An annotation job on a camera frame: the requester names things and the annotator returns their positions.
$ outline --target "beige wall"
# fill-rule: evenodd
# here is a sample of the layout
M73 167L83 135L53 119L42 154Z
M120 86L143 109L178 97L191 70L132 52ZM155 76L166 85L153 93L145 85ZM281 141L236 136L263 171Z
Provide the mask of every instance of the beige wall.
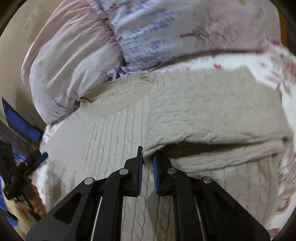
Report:
M41 129L45 128L45 123L33 105L30 87L22 83L20 69L28 49L60 2L61 0L27 0L0 36L0 96L24 119ZM42 17L30 30L23 31L35 7L42 10ZM2 104L0 116L5 117Z

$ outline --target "bed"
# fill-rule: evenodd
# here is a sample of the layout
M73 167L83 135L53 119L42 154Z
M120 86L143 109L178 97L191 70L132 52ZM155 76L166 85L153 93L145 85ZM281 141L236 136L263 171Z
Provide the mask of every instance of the bed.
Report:
M228 54L202 56L198 58L193 58L193 60L189 62L187 61L180 62L179 64L172 64L160 69L159 71L192 68L234 69L242 65L247 65L259 82L269 85L271 88L275 89L278 92L280 98L282 99L283 109L285 110L288 122L291 128L293 130L296 130L296 109L293 106L293 103L296 100L296 60L294 55L292 55L286 48L278 44L278 40L280 39L280 28L276 8L269 1L261 1L260 4L262 4L267 11L268 21L266 21L264 26L265 31L272 39L274 39L268 45L268 51L266 53L241 53L233 55ZM63 12L58 11L57 13L59 18L62 19ZM42 47L44 42L46 41L43 39L43 42L39 42L39 45L37 46ZM36 56L31 56L30 54L27 55L27 59L29 59L29 62L31 62L31 64L32 62L34 62L35 58ZM43 62L38 62L37 64L42 67ZM113 80L115 77L114 75L112 77L110 77L110 75L106 75L106 78L107 80L102 80L103 83ZM86 91L92 87L93 86L87 86L82 91ZM70 110L67 109L65 113L70 114L78 107L79 106L77 106L77 103L73 102ZM70 169L70 166L67 165L73 165L73 163L64 163L62 169L60 170L57 170L57 167L55 167L59 158L54 155L54 149L56 148L55 144L53 144L54 136L55 133L58 133L59 130L61 130L61 128L65 128L65 125L67 125L67 121L68 119L64 121L59 120L58 124L47 126L45 134L43 136L43 144L41 149L44 151L48 151L50 157L47 161L47 164L42 166L39 171L36 172L34 184L39 188L40 196L48 210L51 209L57 201L64 197L85 177L88 177L93 173L92 171L80 173L79 169L77 169L77 172L75 173L66 172L65 170L67 170L67 168ZM135 153L132 152L134 148L135 146L132 147L129 155L125 156L126 159L134 156ZM295 153L292 152L289 153L287 157L281 161L281 165L279 167L278 175L281 178L281 185L279 188L278 203L277 207L275 208L275 214L270 220L268 227L266 227L270 233L271 238L274 238L280 232L296 207L296 196L294 195L296 190L294 180L295 165Z

